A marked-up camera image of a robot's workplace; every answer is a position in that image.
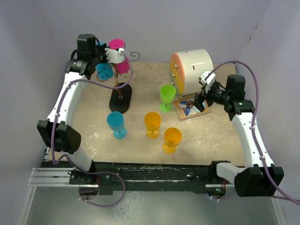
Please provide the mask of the pink plastic wine glass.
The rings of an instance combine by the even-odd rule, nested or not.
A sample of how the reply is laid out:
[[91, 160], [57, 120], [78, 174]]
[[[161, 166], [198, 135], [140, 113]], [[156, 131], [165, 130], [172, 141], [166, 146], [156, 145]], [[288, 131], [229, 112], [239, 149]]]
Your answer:
[[[117, 50], [118, 48], [125, 48], [126, 44], [122, 39], [113, 39], [109, 42], [109, 46], [111, 49]], [[118, 70], [120, 74], [126, 74], [130, 70], [130, 64], [128, 62], [128, 58], [125, 57], [122, 63], [116, 64], [115, 68]]]

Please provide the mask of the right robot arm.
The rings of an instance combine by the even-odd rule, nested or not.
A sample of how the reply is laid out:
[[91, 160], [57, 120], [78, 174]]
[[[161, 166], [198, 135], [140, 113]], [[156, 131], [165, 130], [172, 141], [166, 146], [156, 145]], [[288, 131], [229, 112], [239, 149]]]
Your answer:
[[272, 196], [276, 188], [270, 178], [279, 185], [284, 177], [282, 167], [276, 167], [267, 153], [259, 133], [255, 107], [245, 99], [246, 80], [241, 75], [229, 75], [226, 87], [216, 81], [215, 74], [204, 71], [198, 78], [201, 91], [194, 97], [194, 105], [203, 112], [214, 103], [224, 106], [233, 123], [244, 152], [245, 167], [237, 167], [228, 161], [212, 161], [209, 180], [220, 183], [223, 179], [232, 183], [240, 197]]

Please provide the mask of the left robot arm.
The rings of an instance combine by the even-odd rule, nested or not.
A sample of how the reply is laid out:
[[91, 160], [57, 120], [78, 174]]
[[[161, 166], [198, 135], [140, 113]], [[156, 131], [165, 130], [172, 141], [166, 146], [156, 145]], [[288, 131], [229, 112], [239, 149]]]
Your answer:
[[105, 48], [93, 34], [80, 34], [77, 49], [66, 64], [65, 77], [59, 97], [46, 120], [39, 120], [37, 129], [52, 154], [59, 152], [71, 161], [74, 169], [81, 171], [80, 179], [86, 184], [96, 180], [97, 173], [91, 169], [92, 160], [81, 148], [81, 135], [73, 129], [74, 114], [81, 94], [96, 65], [105, 55]]

